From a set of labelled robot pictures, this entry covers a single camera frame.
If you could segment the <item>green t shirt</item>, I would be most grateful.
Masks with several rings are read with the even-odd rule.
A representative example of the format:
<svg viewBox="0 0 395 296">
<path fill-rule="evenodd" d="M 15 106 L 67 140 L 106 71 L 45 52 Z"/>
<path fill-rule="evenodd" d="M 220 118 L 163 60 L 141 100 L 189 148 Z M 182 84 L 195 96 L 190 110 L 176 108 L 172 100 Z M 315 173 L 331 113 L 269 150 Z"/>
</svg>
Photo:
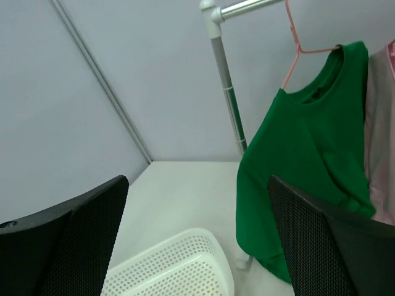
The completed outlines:
<svg viewBox="0 0 395 296">
<path fill-rule="evenodd" d="M 368 49 L 332 51 L 300 91 L 280 89 L 239 164 L 236 240 L 266 270 L 290 282 L 267 184 L 289 184 L 368 218 L 375 214 L 364 172 Z"/>
</svg>

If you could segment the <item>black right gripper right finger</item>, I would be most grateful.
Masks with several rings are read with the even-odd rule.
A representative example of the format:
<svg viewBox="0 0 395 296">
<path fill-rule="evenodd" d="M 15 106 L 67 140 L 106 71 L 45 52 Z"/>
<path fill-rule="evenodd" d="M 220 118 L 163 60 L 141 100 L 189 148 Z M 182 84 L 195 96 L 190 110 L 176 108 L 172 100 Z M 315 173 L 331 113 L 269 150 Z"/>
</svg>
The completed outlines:
<svg viewBox="0 0 395 296">
<path fill-rule="evenodd" d="M 295 295 L 394 295 L 394 226 L 276 176 L 267 190 Z"/>
</svg>

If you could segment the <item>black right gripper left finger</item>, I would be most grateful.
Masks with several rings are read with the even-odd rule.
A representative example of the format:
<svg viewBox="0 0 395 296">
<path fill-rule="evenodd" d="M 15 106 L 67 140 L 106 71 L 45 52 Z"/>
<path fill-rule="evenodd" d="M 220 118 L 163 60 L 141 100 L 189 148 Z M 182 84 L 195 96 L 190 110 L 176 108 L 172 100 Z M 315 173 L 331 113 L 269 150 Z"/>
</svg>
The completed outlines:
<svg viewBox="0 0 395 296">
<path fill-rule="evenodd" d="M 1 223 L 1 295 L 100 295 L 128 188 L 119 175 Z"/>
</svg>

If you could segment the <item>light pink shirt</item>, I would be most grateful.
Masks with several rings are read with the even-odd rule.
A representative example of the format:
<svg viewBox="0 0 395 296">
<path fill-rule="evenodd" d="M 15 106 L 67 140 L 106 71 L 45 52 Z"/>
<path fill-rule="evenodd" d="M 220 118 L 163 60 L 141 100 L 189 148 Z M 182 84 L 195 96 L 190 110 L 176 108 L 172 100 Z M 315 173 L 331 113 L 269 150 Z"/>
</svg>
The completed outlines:
<svg viewBox="0 0 395 296">
<path fill-rule="evenodd" d="M 394 42 L 368 61 L 365 100 L 365 175 L 373 219 L 394 225 Z"/>
</svg>

